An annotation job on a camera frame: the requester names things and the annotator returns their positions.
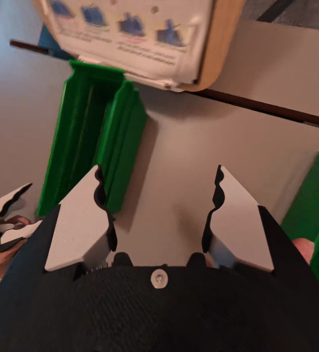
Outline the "white clipboard stand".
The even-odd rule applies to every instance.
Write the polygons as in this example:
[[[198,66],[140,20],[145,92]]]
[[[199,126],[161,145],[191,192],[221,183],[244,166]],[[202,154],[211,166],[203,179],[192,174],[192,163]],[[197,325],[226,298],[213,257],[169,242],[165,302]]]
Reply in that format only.
[[[126,70],[123,70],[122,68],[118,68],[118,67],[109,65],[108,62],[100,61],[98,58],[92,58],[91,56],[88,56],[88,55],[78,55],[77,60],[80,62],[83,62],[85,64],[93,64],[98,67],[102,66],[102,67],[117,69],[118,71],[120,70],[120,71],[122,71],[124,77],[127,80],[130,80],[130,81],[133,81],[133,82],[145,85],[145,86],[157,88],[160,90],[172,91],[172,92],[176,92],[176,93],[185,92],[185,89],[180,88],[179,83],[173,81],[172,79],[148,78],[145,76],[141,76],[139,74],[128,72]]]

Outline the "instruction sheet on wooden board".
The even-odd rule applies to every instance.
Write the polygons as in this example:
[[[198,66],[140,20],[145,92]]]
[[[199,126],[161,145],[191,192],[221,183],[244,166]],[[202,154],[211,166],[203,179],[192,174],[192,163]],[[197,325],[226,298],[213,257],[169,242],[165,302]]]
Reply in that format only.
[[[199,77],[192,84],[179,84],[180,88],[189,92],[204,90],[219,77],[245,3],[245,1],[237,0],[213,1],[213,12],[204,46]],[[31,2],[56,40],[55,34],[50,31],[48,19],[43,15],[40,0]]]

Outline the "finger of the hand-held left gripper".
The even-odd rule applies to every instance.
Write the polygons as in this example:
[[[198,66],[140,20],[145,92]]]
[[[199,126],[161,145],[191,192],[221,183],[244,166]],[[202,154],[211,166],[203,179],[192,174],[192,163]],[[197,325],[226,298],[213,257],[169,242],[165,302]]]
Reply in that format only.
[[[0,197],[0,218],[4,217],[9,210],[9,207],[19,200],[22,194],[24,194],[32,183],[27,183],[14,191],[11,191],[7,195]]]
[[[10,229],[7,230],[3,233],[2,237],[0,238],[0,244],[5,244],[17,239],[25,239],[25,238],[29,238],[34,231],[36,231],[36,229],[39,227],[39,225],[42,223],[42,220],[30,224],[30,225],[26,225],[25,227],[19,228],[19,229]]]

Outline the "grey desk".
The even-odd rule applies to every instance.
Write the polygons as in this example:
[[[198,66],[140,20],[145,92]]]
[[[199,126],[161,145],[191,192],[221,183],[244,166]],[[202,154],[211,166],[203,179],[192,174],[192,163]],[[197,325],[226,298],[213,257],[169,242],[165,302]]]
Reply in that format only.
[[[66,61],[9,46],[36,44],[30,1],[0,1],[0,197],[25,183],[35,220]],[[214,178],[225,166],[280,222],[319,151],[319,128],[186,93],[138,86],[148,110],[115,228],[135,265],[184,265],[201,252]],[[232,95],[319,116],[319,30],[241,20],[218,80]]]

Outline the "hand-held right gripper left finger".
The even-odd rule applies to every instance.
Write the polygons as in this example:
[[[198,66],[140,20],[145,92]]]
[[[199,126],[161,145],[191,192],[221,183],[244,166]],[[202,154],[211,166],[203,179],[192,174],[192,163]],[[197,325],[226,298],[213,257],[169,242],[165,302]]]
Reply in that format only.
[[[87,271],[106,267],[106,259],[115,252],[118,241],[105,202],[102,168],[95,165],[59,203],[46,271],[77,263]]]

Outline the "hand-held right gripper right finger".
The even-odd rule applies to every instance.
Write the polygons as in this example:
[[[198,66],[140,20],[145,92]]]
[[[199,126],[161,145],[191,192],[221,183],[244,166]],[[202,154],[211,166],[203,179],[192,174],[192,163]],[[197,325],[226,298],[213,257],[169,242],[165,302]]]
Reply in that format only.
[[[201,244],[212,267],[234,268],[238,263],[264,271],[274,269],[259,213],[259,204],[222,165],[215,176],[215,191]]]

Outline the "person's right hand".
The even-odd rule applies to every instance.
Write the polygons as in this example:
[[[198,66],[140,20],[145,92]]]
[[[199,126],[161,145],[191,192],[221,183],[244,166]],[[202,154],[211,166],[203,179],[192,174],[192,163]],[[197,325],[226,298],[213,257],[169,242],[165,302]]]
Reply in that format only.
[[[303,256],[307,264],[310,265],[315,249],[314,242],[306,238],[297,238],[294,239],[292,242],[294,246],[298,249],[300,254]]]

